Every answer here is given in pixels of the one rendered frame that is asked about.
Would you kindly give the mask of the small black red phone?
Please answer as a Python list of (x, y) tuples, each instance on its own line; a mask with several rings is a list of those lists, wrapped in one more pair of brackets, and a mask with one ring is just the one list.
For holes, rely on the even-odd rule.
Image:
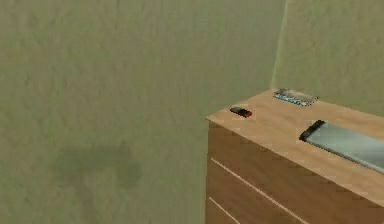
[(241, 107), (232, 107), (230, 111), (241, 117), (248, 118), (252, 115), (252, 112)]

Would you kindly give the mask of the wooden chest of drawers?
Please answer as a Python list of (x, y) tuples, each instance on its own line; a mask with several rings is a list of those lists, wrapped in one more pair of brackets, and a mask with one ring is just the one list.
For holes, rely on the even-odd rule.
[(384, 224), (384, 174), (302, 142), (317, 120), (384, 140), (384, 117), (266, 91), (208, 116), (205, 224)]

